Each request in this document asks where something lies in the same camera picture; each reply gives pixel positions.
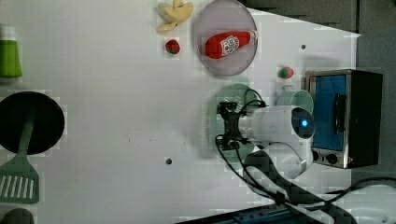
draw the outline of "spatula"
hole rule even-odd
[[[38,173],[27,160],[36,111],[36,105],[28,106],[18,153],[0,167],[0,203],[38,203]]]

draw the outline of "ketchup bottle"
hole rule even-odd
[[[206,55],[220,59],[257,40],[257,31],[232,31],[210,37],[205,44]]]

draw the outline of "cup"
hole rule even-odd
[[[0,77],[21,77],[21,63],[15,29],[10,26],[0,26]]]
[[[294,105],[305,109],[310,114],[314,112],[314,100],[308,91],[295,91],[293,86],[284,86],[282,90],[282,94],[276,100],[276,105]]]

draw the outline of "blue light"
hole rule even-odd
[[[301,121],[301,125],[302,125],[303,127],[308,126],[308,121],[306,121],[306,119],[304,119],[303,121]]]

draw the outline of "white table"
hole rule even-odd
[[[272,203],[205,150],[208,98],[240,82],[273,105],[283,85],[301,88],[306,70],[354,68],[357,36],[250,10],[261,34],[256,58],[240,76],[217,78],[192,42],[210,1],[192,2],[191,18],[163,36],[157,0],[3,0],[0,22],[17,29],[24,77],[1,84],[0,96],[45,90],[67,112],[64,140],[30,157],[40,203],[16,205],[36,223],[175,223]],[[167,37],[179,38],[175,60],[163,51]],[[279,79],[282,65],[297,74]],[[1,162],[12,156],[0,153]],[[348,187],[350,171],[314,165],[300,179],[326,192]],[[2,213],[13,206],[2,204]]]

